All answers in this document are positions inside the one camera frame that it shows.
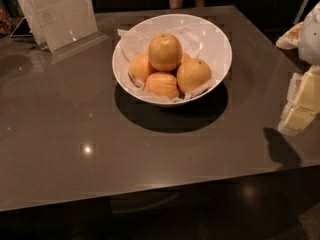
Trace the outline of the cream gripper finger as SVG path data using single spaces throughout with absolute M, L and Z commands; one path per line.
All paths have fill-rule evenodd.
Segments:
M 291 27 L 286 33 L 278 38 L 276 46 L 280 49 L 291 50 L 298 47 L 302 22 Z
M 312 65 L 304 74 L 293 74 L 278 131 L 285 135 L 297 135 L 303 132 L 319 113 L 320 66 Z

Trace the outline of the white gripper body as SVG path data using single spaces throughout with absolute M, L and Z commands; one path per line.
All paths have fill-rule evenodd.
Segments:
M 298 39 L 299 58 L 320 65 L 320 2 L 307 14 Z

